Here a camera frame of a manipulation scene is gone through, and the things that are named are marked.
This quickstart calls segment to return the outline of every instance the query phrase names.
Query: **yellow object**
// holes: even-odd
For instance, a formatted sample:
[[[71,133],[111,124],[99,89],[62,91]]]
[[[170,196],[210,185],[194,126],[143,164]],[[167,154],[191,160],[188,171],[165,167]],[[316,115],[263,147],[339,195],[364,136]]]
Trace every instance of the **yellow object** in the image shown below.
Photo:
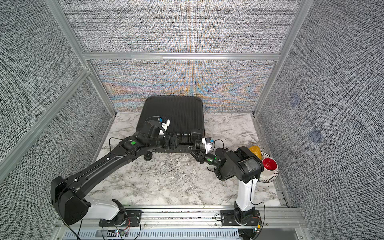
[[[259,146],[252,146],[249,148],[253,154],[255,154],[260,160],[262,160],[262,151],[260,150]]]

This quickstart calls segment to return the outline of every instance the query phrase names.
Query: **black suitcase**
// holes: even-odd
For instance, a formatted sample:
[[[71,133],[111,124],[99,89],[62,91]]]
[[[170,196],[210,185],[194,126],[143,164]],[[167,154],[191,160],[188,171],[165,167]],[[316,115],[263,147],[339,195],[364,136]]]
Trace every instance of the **black suitcase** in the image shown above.
[[[204,137],[203,102],[193,96],[151,96],[146,99],[141,111],[136,131],[151,117],[164,117],[170,120],[167,135],[176,135],[179,143],[185,144],[175,150],[157,149],[154,152],[188,152],[194,143],[194,132],[202,132]]]

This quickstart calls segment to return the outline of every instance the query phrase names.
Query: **mounting plate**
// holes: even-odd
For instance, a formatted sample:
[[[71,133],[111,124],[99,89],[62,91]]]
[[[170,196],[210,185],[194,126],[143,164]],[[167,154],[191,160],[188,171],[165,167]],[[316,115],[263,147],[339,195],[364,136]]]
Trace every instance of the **mounting plate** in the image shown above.
[[[141,220],[141,210],[127,210],[127,218],[129,218],[131,227],[138,227]],[[125,223],[118,227],[128,226],[129,221],[126,220]],[[114,224],[110,220],[100,219],[99,227],[113,227]]]
[[[220,211],[221,225],[223,226],[243,226],[237,223],[233,210],[221,210]],[[252,217],[251,220],[244,226],[257,226],[260,223],[260,219]]]

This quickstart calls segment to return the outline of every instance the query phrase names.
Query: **vented metal panel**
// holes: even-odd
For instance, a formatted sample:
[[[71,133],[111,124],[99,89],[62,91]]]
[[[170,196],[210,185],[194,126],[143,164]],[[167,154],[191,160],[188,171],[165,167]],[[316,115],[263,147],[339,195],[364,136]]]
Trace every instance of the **vented metal panel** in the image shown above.
[[[85,51],[280,52],[300,0],[59,0]]]
[[[384,239],[383,1],[316,0],[260,112],[313,239]]]
[[[1,162],[83,68],[44,0],[0,9]]]
[[[91,163],[110,118],[90,80],[84,80],[0,185],[2,240],[49,239],[58,218],[50,203],[51,180]]]
[[[117,236],[116,229],[112,228],[112,232],[106,228],[103,229],[103,236],[101,236],[101,230],[81,230],[79,237],[86,239],[99,239],[104,237],[105,239],[121,239]],[[138,236],[138,239],[216,239],[216,240],[228,240],[239,239],[239,232],[236,228],[224,228],[224,229],[142,229],[137,228],[130,229],[125,238],[134,239]],[[63,240],[76,239],[75,235],[67,230],[64,233]]]
[[[153,95],[197,96],[205,111],[251,112],[273,61],[92,60],[120,112],[140,112]]]

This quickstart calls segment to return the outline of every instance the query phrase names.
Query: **red wire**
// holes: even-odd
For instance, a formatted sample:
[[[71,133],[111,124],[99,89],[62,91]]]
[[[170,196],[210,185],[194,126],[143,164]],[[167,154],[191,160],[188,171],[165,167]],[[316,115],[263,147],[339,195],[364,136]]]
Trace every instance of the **red wire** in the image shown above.
[[[129,218],[128,218],[128,221],[129,221],[129,223],[128,223],[128,226],[127,226],[127,227],[124,229],[124,231],[128,229],[128,231],[127,231],[127,232],[129,232],[129,229],[130,229],[130,225],[131,225],[131,221],[129,220]]]

